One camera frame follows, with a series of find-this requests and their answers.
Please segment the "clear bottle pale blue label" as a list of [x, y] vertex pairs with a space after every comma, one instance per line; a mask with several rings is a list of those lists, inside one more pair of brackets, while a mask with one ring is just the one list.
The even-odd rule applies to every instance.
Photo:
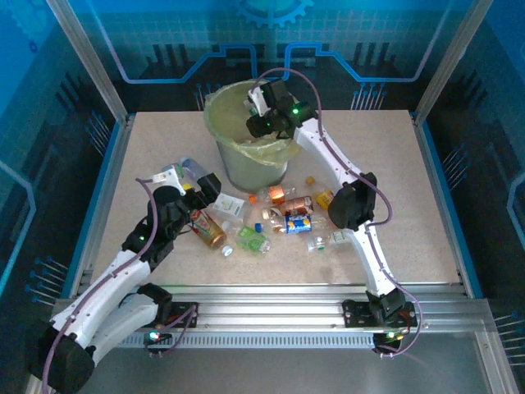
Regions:
[[183, 172], [195, 182], [209, 174], [209, 171], [193, 158], [183, 157], [180, 159], [179, 164]]

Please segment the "clear bottle white green label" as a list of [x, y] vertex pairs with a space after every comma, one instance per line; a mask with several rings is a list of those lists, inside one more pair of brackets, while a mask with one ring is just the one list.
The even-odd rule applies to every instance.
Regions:
[[249, 208], [247, 200], [220, 193], [210, 210], [224, 220], [243, 222], [249, 213]]

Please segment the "brown tea bottle red label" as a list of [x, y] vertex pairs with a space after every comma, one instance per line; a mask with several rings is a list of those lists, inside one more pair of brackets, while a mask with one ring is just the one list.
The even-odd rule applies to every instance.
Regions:
[[191, 229], [210, 249], [219, 251], [224, 257], [229, 257], [233, 248], [227, 243], [227, 235], [222, 228], [203, 210], [195, 209], [190, 214]]

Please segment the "green plastic bottle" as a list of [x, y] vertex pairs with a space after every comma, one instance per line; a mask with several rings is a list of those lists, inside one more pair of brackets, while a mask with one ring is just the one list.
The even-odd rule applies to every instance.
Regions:
[[221, 229], [242, 250], [253, 254], [265, 254], [271, 249], [270, 241], [264, 235], [243, 223], [224, 221]]

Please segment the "orange cap bottle orange label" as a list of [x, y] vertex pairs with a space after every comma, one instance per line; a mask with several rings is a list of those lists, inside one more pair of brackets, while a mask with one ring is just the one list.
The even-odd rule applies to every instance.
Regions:
[[296, 194], [297, 189], [290, 185], [268, 186], [249, 196], [251, 204], [280, 204]]

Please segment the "bottle with copper label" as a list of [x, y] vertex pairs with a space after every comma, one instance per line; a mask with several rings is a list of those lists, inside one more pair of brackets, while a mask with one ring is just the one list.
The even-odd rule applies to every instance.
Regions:
[[275, 216], [302, 215], [313, 213], [313, 201], [310, 196], [297, 197], [262, 209], [262, 218], [268, 220]]

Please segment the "blue label cola bottle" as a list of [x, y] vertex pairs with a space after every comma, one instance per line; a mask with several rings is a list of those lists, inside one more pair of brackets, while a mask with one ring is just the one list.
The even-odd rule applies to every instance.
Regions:
[[257, 233], [300, 234], [325, 231], [330, 225], [326, 218], [317, 214], [274, 216], [254, 225]]

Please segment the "orange juice bottle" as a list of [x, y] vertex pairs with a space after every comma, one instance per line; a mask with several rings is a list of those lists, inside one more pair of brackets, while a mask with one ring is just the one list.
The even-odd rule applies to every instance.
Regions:
[[332, 200], [334, 199], [331, 189], [325, 183], [317, 181], [313, 176], [308, 176], [305, 179], [305, 185], [307, 186], [309, 194], [317, 203], [317, 205], [322, 209], [328, 210]]

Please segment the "clear bottle green print label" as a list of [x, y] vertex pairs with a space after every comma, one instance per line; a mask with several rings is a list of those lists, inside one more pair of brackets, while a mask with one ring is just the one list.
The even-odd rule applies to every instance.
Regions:
[[353, 232], [350, 229], [332, 231], [320, 236], [313, 236], [307, 242], [308, 252], [333, 249], [351, 242]]

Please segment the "yellow plastic bin bag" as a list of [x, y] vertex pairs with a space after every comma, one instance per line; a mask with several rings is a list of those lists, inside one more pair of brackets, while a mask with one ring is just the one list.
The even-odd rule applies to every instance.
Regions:
[[225, 85], [206, 97], [203, 111], [205, 125], [220, 147], [242, 158], [267, 166], [279, 167], [301, 152], [293, 140], [278, 140], [274, 135], [255, 138], [246, 121], [252, 116], [244, 104], [254, 79]]

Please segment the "grey metal bin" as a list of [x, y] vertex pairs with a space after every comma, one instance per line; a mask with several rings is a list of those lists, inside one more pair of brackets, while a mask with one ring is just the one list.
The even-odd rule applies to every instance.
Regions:
[[221, 142], [217, 142], [217, 147], [226, 175], [237, 190], [258, 192], [263, 187], [277, 185], [285, 177], [288, 163], [279, 167], [265, 165]]

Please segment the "small lit circuit board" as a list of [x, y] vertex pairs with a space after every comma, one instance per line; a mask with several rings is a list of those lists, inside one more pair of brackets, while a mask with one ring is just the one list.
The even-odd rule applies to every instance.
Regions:
[[144, 347], [148, 349], [150, 346], [166, 345], [172, 339], [170, 333], [159, 331], [151, 331], [144, 334]]
[[384, 346], [399, 349], [401, 342], [405, 336], [410, 333], [408, 328], [403, 328], [400, 331], [389, 331], [373, 334], [373, 344], [375, 347], [383, 348]]

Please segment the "slotted metal strip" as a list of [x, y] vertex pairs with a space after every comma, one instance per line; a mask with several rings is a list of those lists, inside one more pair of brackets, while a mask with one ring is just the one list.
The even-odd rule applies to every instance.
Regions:
[[187, 332], [179, 349], [365, 349], [373, 335], [362, 332]]

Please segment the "aluminium table side rail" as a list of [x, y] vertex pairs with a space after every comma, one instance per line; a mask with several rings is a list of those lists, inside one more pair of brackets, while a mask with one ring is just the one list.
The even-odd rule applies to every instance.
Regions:
[[468, 248], [467, 240], [464, 236], [430, 129], [426, 121], [422, 123], [416, 122], [414, 112], [411, 112], [410, 116], [413, 120], [415, 134], [427, 167], [431, 188], [436, 198], [445, 234], [452, 249], [458, 277], [470, 298], [483, 299], [484, 294], [473, 263], [473, 258]]
[[96, 264], [134, 121], [135, 114], [131, 114], [125, 124], [117, 122], [114, 126], [62, 288], [62, 299], [77, 294], [84, 270]]

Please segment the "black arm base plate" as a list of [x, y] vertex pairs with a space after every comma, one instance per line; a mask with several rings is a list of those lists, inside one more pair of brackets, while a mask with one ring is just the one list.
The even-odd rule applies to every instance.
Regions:
[[165, 329], [193, 327], [198, 316], [199, 304], [197, 302], [176, 302], [171, 304]]
[[366, 301], [345, 300], [341, 304], [346, 328], [415, 328], [418, 317], [413, 303], [406, 302], [388, 317]]

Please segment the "aluminium extrusion rail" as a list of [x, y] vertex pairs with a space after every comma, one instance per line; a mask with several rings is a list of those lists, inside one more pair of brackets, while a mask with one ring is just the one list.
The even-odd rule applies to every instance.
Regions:
[[[418, 299], [422, 332], [493, 332], [487, 300], [467, 296], [458, 283], [406, 285]], [[167, 286], [176, 302], [196, 302], [200, 332], [327, 332], [345, 328], [342, 303], [365, 301], [364, 286]]]

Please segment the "aluminium frame post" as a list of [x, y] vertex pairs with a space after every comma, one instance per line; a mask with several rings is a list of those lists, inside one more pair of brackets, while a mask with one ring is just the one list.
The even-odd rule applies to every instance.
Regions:
[[46, 3], [115, 120], [121, 126], [125, 126], [128, 121], [128, 112], [124, 103], [70, 3], [68, 0], [46, 0]]
[[472, 0], [470, 8], [459, 24], [435, 74], [418, 103], [413, 119], [415, 126], [421, 126], [427, 119], [493, 2], [494, 0]]

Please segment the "steel base plate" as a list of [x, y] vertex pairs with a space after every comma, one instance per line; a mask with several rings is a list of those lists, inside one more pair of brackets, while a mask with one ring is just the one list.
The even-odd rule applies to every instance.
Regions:
[[117, 349], [78, 394], [491, 394], [463, 343], [382, 360], [369, 350]]

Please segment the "aluminium lower frame beam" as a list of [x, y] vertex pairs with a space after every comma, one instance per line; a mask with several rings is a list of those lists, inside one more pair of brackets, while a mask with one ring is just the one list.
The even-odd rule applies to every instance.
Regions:
[[500, 336], [496, 332], [475, 332], [482, 365], [491, 394], [520, 394]]

